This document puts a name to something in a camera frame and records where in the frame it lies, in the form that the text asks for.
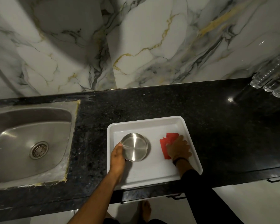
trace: sink basin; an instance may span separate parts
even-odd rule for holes
[[[0,188],[65,179],[78,103],[0,108]]]

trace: person's left hand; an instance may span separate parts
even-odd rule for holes
[[[122,143],[118,143],[111,153],[109,173],[117,178],[116,183],[120,182],[125,168],[125,159],[122,155],[122,150]]]

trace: folded red cloth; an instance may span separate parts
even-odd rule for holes
[[[171,159],[167,153],[166,145],[167,144],[171,145],[178,138],[178,136],[179,136],[178,133],[167,133],[165,138],[163,137],[163,139],[160,139],[160,144],[165,159]]]

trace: sink drain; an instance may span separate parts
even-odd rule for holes
[[[30,150],[30,158],[39,159],[43,157],[49,150],[49,145],[46,142],[38,142],[32,146]]]

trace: marble backsplash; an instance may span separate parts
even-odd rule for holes
[[[0,99],[249,77],[280,0],[0,0]]]

